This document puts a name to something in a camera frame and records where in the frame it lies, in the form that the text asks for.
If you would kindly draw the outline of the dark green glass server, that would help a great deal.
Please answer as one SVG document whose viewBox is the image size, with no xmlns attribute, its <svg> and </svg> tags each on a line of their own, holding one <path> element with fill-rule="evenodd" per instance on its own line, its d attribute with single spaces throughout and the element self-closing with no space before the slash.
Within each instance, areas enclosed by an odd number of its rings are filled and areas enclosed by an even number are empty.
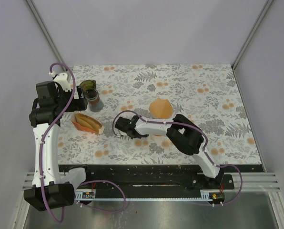
<svg viewBox="0 0 284 229">
<path fill-rule="evenodd" d="M 95 88 L 86 91 L 85 97 L 89 104 L 89 109 L 92 112 L 99 112 L 103 108 L 103 102 L 100 99 L 99 93 Z"/>
</svg>

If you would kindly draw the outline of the paper filter holder box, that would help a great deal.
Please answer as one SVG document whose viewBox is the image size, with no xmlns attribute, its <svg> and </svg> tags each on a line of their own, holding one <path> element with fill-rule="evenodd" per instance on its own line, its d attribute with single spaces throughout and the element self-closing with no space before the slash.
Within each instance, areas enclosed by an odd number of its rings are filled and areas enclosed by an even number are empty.
<svg viewBox="0 0 284 229">
<path fill-rule="evenodd" d="M 74 113 L 71 116 L 71 122 L 79 131 L 102 134 L 105 127 L 96 119 L 82 113 Z"/>
</svg>

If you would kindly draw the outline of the brown paper coffee filter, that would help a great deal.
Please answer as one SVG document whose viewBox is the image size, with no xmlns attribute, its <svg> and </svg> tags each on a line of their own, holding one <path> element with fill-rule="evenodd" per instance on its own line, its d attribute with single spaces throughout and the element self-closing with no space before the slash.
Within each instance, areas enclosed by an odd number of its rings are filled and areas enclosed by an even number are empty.
<svg viewBox="0 0 284 229">
<path fill-rule="evenodd" d="M 149 111 L 154 118 L 168 119 L 173 114 L 173 107 L 169 100 L 157 98 L 150 103 Z"/>
</svg>

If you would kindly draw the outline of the dark green round lid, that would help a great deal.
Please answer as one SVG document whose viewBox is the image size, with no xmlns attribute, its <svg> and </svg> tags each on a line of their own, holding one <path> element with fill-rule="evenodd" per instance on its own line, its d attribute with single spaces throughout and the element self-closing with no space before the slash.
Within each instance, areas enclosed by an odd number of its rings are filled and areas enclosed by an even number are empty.
<svg viewBox="0 0 284 229">
<path fill-rule="evenodd" d="M 80 83 L 80 88 L 84 92 L 87 92 L 91 89 L 96 89 L 96 81 L 95 80 L 85 80 L 85 81 Z"/>
</svg>

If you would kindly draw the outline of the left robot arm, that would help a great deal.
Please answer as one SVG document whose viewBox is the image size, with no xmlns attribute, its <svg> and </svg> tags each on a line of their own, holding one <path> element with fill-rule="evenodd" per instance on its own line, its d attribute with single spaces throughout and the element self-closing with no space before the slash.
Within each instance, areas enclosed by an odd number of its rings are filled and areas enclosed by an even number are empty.
<svg viewBox="0 0 284 229">
<path fill-rule="evenodd" d="M 74 98 L 74 89 L 65 80 L 51 80 L 36 85 L 38 97 L 29 115 L 35 139 L 35 170 L 31 188 L 24 191 L 24 199 L 38 211 L 71 206 L 75 191 L 89 188 L 92 175 L 82 167 L 73 168 L 60 175 L 58 140 L 61 117 L 64 112 L 82 111 L 87 100 L 82 91 Z"/>
</svg>

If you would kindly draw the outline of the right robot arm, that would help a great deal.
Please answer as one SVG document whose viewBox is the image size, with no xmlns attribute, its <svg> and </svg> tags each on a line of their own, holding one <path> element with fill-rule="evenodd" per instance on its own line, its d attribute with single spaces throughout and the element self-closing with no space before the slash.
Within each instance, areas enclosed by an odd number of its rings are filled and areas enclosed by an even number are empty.
<svg viewBox="0 0 284 229">
<path fill-rule="evenodd" d="M 125 133 L 131 139 L 141 139 L 149 135 L 165 136 L 181 153 L 193 157 L 210 188 L 216 189 L 223 184 L 224 171 L 206 152 L 207 136 L 182 114 L 173 119 L 150 119 L 137 113 L 130 119 L 117 115 L 112 129 Z"/>
</svg>

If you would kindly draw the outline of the stack of brown filters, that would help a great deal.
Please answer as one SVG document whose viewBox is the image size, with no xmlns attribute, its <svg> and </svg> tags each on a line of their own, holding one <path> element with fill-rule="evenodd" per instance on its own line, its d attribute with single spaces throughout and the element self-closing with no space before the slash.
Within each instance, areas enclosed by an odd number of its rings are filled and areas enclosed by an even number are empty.
<svg viewBox="0 0 284 229">
<path fill-rule="evenodd" d="M 84 114 L 75 114 L 75 118 L 77 120 L 77 123 L 80 124 L 83 127 L 86 127 L 88 129 L 92 129 L 94 131 L 99 131 L 101 128 L 101 125 L 98 124 L 96 121 L 94 121 L 91 117 L 86 116 Z"/>
</svg>

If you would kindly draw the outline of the floral patterned mat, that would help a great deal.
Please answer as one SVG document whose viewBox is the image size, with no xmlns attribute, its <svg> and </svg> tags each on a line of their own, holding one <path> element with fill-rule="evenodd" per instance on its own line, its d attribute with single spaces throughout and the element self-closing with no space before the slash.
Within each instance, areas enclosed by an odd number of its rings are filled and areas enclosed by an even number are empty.
<svg viewBox="0 0 284 229">
<path fill-rule="evenodd" d="M 76 83 L 95 80 L 103 108 L 86 110 L 102 134 L 79 131 L 71 114 L 61 119 L 59 164 L 193 165 L 164 136 L 130 139 L 112 130 L 117 114 L 156 118 L 168 100 L 167 114 L 182 114 L 207 135 L 207 153 L 219 164 L 256 164 L 261 158 L 229 64 L 76 65 Z"/>
</svg>

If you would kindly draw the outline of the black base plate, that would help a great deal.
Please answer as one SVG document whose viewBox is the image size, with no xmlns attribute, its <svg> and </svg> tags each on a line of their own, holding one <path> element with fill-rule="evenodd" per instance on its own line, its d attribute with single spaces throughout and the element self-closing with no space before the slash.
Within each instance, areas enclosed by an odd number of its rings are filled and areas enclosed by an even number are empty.
<svg viewBox="0 0 284 229">
<path fill-rule="evenodd" d="M 176 186 L 184 189 L 234 190 L 231 175 L 223 176 L 221 185 L 208 185 L 197 165 L 81 165 L 86 171 L 86 180 L 96 184 L 82 185 L 82 189 L 117 188 L 124 191 L 133 187 Z"/>
</svg>

